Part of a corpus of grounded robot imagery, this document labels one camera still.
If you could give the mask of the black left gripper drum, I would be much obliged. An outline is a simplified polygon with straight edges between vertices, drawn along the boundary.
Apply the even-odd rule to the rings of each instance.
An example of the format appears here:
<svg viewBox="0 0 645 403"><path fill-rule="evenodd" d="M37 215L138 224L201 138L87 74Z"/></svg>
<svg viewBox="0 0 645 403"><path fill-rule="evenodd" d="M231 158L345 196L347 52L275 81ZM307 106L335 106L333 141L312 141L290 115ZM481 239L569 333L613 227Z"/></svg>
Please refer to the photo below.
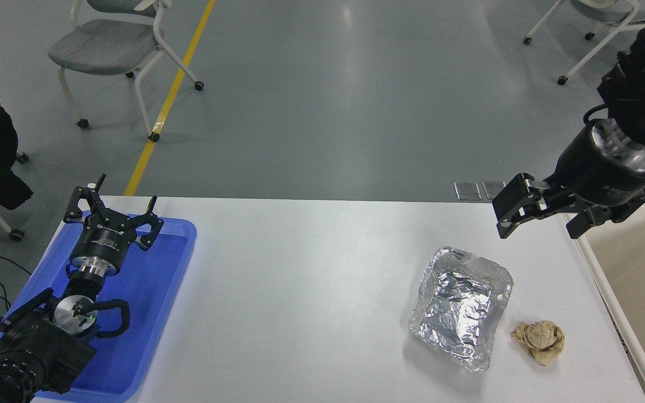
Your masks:
<svg viewBox="0 0 645 403"><path fill-rule="evenodd" d="M106 222L97 214L85 217L83 230L72 251L72 265L82 265L84 259L98 258L110 265L122 265L136 230L121 227L113 218Z"/></svg>

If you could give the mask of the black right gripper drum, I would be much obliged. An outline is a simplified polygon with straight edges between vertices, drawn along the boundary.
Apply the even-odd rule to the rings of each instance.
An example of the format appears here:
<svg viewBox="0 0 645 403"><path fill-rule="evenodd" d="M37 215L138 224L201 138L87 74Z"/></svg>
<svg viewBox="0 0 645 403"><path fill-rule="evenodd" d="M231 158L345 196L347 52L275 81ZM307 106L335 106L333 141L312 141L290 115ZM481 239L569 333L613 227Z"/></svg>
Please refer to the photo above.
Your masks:
<svg viewBox="0 0 645 403"><path fill-rule="evenodd" d="M561 153L548 182L590 204L624 204L645 188L645 145L615 120L591 120Z"/></svg>

